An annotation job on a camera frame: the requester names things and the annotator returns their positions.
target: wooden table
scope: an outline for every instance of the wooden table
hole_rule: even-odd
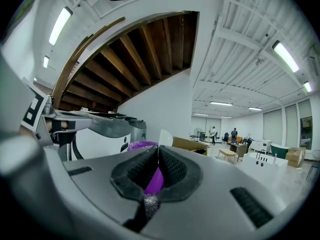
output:
[[[232,157],[233,156],[233,161],[235,160],[236,153],[231,151],[230,149],[220,148],[218,156],[220,155],[220,153],[224,155],[224,159],[226,159],[226,157]]]
[[[231,143],[230,150],[235,152],[238,155],[238,159],[236,161],[238,161],[239,158],[243,158],[244,155],[247,153],[247,146],[248,145],[246,144]]]

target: fluorescent ceiling light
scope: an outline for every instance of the fluorescent ceiling light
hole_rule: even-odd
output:
[[[295,62],[294,58],[292,58],[292,56],[287,51],[287,49],[282,45],[282,43],[280,43],[277,40],[272,46],[272,48],[285,61],[285,63],[288,64],[288,66],[293,72],[297,72],[299,70],[299,67]]]
[[[51,45],[54,46],[56,44],[62,29],[64,28],[65,24],[67,23],[67,21],[69,20],[72,14],[73,12],[68,7],[64,7],[62,9],[59,17],[56,19],[56,22],[54,24],[54,27],[52,29],[52,32],[49,38],[49,43]]]
[[[258,111],[261,111],[262,108],[257,108],[257,107],[249,107],[250,110],[258,110]]]
[[[310,93],[312,91],[312,88],[311,88],[310,83],[308,81],[306,81],[303,85],[306,88],[306,90],[308,91],[308,93]]]
[[[225,106],[233,106],[232,103],[225,103],[225,102],[215,102],[211,101],[210,104],[215,104],[215,105],[225,105]]]
[[[208,116],[207,114],[200,114],[200,113],[193,113],[194,115],[197,115],[197,116]]]
[[[44,56],[43,66],[44,66],[45,68],[48,67],[49,59],[50,59],[50,58],[49,58],[48,56]]]

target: purple object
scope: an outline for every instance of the purple object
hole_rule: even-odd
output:
[[[159,167],[156,169],[154,175],[152,176],[152,179],[150,180],[148,186],[144,190],[144,194],[155,194],[159,192],[162,189],[162,186],[164,185],[164,176],[162,175]]]
[[[158,145],[157,142],[138,140],[138,141],[130,143],[130,145],[128,147],[128,151],[137,150],[137,149],[146,148],[146,147],[157,146],[157,145]],[[144,194],[145,195],[155,194],[162,189],[163,185],[164,185],[164,176],[162,175],[162,173],[158,167],[156,169],[154,175],[152,176],[152,179],[150,180],[148,186],[144,190]]]
[[[153,141],[138,140],[129,144],[128,151],[152,146],[158,146],[158,143]]]

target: wooden bench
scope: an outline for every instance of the wooden bench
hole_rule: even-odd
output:
[[[226,157],[232,157],[233,156],[233,161],[235,161],[236,153],[231,151],[230,149],[220,148],[218,156],[220,155],[220,153],[224,155],[224,159],[226,159]]]

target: person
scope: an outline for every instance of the person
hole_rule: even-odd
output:
[[[236,139],[237,139],[237,129],[234,128],[233,131],[231,132],[231,143],[236,143]]]
[[[216,127],[212,127],[212,131],[210,132],[210,134],[212,135],[212,144],[215,146],[216,145]]]

